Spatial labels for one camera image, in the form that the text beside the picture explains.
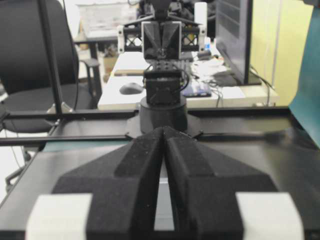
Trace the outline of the black white opposite gripper body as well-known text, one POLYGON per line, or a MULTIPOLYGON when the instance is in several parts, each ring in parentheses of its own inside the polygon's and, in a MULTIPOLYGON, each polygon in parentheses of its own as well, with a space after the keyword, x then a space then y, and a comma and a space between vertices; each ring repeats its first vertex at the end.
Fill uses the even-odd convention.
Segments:
POLYGON ((117 27, 120 54, 141 52, 145 60, 179 60, 203 52, 207 27, 187 20, 137 20, 117 27))

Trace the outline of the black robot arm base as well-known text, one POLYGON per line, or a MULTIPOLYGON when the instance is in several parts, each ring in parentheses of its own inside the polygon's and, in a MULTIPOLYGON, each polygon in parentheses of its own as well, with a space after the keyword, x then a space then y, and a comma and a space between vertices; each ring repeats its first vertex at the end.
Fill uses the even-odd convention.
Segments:
POLYGON ((151 60, 151 69, 143 72, 146 97, 140 101, 140 129, 143 133, 169 126, 184 132, 188 129, 187 102, 182 96, 189 82, 188 73, 174 62, 151 60))

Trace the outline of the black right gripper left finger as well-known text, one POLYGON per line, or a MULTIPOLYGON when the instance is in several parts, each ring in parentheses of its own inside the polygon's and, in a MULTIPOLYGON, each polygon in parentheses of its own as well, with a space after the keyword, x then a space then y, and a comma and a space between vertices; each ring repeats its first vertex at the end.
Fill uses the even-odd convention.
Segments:
POLYGON ((134 240, 154 230, 163 129, 63 174, 40 195, 28 240, 134 240))

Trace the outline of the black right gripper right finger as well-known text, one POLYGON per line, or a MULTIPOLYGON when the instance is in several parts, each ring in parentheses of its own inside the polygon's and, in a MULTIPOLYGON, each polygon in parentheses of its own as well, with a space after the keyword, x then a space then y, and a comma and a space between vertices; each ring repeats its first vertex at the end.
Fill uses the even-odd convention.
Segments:
POLYGON ((163 129, 169 183, 184 224, 199 240, 302 240, 302 218, 291 195, 246 163, 163 129))

